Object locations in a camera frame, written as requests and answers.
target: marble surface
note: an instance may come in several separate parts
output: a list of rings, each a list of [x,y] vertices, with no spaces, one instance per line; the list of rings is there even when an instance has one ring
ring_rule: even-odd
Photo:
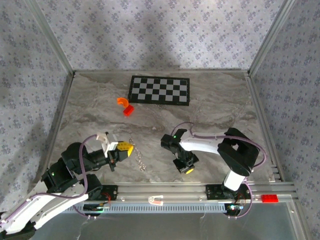
[[[189,106],[136,104],[130,117],[123,115],[117,98],[126,97],[132,75],[190,78]],[[63,114],[51,164],[73,142],[82,142],[97,132],[112,132],[119,141],[131,137],[141,151],[146,171],[140,171],[136,155],[117,164],[115,172],[109,166],[95,174],[102,183],[119,182],[222,182],[229,167],[219,155],[196,152],[199,162],[195,170],[180,174],[173,164],[174,156],[161,148],[160,139],[177,124],[195,123],[194,131],[220,133],[238,128],[247,137],[265,147],[254,106],[243,73],[220,72],[115,72],[76,73]],[[92,140],[88,151],[98,150]],[[269,162],[254,171],[249,180],[265,182],[273,179]]]

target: yellow object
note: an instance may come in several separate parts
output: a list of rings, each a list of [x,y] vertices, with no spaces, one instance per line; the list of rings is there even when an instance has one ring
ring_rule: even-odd
[[[118,104],[122,104],[124,108],[127,108],[129,106],[129,101],[128,99],[124,98],[124,97],[119,97],[116,99],[116,102]]]
[[[193,170],[194,170],[194,168],[191,168],[191,169],[189,169],[188,171],[186,171],[185,174],[189,174],[189,173],[191,173]]]
[[[119,142],[116,148],[119,149],[120,151],[127,151],[128,157],[130,157],[132,151],[134,150],[134,146],[126,141]]]

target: glass panel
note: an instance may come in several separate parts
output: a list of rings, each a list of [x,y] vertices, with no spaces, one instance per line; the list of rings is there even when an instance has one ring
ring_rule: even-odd
[[[296,240],[287,205],[254,204],[237,220],[222,213],[113,214],[87,220],[62,213],[40,228],[33,240]]]

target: red lego brick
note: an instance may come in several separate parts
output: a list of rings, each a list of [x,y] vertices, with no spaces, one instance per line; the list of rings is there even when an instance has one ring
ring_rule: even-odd
[[[125,116],[129,117],[134,110],[135,110],[135,108],[129,104],[129,106],[127,106],[127,107],[125,108],[125,110],[123,110],[123,114],[124,114]]]
[[[278,196],[276,194],[261,195],[261,200],[264,204],[274,204],[279,202]]]

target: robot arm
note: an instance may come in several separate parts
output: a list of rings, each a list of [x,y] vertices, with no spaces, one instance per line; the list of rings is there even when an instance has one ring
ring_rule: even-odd
[[[97,170],[106,164],[114,171],[116,163],[129,157],[134,148],[128,142],[115,141],[107,132],[98,133],[96,139],[101,141],[101,150],[88,153],[85,146],[82,149],[85,172]],[[61,158],[47,169],[21,204],[0,214],[0,240],[29,239],[59,213],[100,195],[102,185],[96,175],[86,175],[88,188],[84,192],[84,181],[78,180],[74,174],[82,174],[80,146],[79,142],[72,143],[61,154]]]
[[[237,191],[250,173],[257,160],[259,149],[250,143],[229,139],[228,136],[235,136],[248,139],[236,128],[229,128],[225,133],[218,133],[216,136],[208,137],[211,134],[193,132],[186,129],[178,129],[173,136],[165,134],[161,139],[161,146],[171,151],[176,159],[173,160],[180,173],[189,174],[195,168],[194,164],[199,161],[192,151],[202,151],[220,155],[230,170],[227,173],[223,187],[231,191]]]

